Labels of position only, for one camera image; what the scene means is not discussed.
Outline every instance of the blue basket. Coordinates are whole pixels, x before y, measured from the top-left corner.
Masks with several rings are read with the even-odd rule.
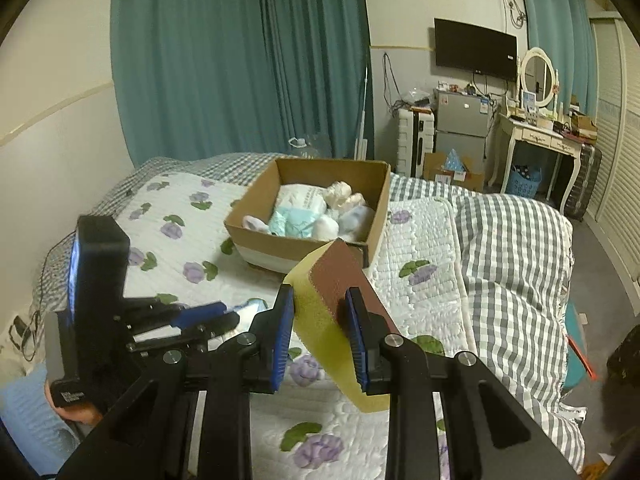
[[[542,173],[539,170],[534,172],[531,179],[524,178],[516,170],[511,170],[506,192],[510,195],[533,198],[538,192],[540,182],[542,182]]]

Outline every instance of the wall-mounted tv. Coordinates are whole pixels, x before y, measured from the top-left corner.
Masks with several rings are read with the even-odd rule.
[[[436,65],[516,81],[516,37],[490,28],[436,18]]]

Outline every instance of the white suitcase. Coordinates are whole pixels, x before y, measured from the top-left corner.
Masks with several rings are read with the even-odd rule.
[[[398,110],[397,174],[422,177],[424,154],[433,153],[433,135],[433,114]]]

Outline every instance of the cardboard box on floor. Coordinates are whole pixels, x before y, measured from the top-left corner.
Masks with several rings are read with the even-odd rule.
[[[598,138],[598,127],[593,124],[588,115],[573,114],[571,116],[571,129],[581,137],[593,140]]]
[[[278,158],[258,176],[225,219],[238,252],[250,264],[276,272],[289,272],[302,258],[325,242],[309,238],[278,237],[242,227],[245,215],[268,223],[278,190],[284,184],[328,187],[344,181],[354,193],[362,193],[367,205],[376,211],[366,241],[350,243],[363,269],[369,267],[378,251],[388,211],[390,167],[375,160]]]
[[[467,156],[461,156],[462,163],[471,168],[473,161]],[[424,155],[424,171],[422,176],[426,180],[433,180],[452,186],[461,186],[471,191],[482,193],[484,187],[484,173],[472,173],[471,171],[447,171],[442,169],[442,165],[447,160],[447,153],[436,152]]]

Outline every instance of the metal screw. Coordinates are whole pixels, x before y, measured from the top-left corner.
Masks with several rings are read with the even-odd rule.
[[[168,365],[175,365],[182,359],[182,353],[179,350],[169,350],[162,356],[162,361]]]
[[[460,352],[460,354],[458,354],[458,361],[465,366],[473,366],[477,360],[478,358],[471,352]]]
[[[237,336],[236,340],[242,346],[249,346],[255,343],[255,335],[251,332],[242,332]]]
[[[402,343],[404,343],[404,338],[399,334],[389,334],[385,336],[385,343],[389,346],[397,348],[399,346],[402,346]]]

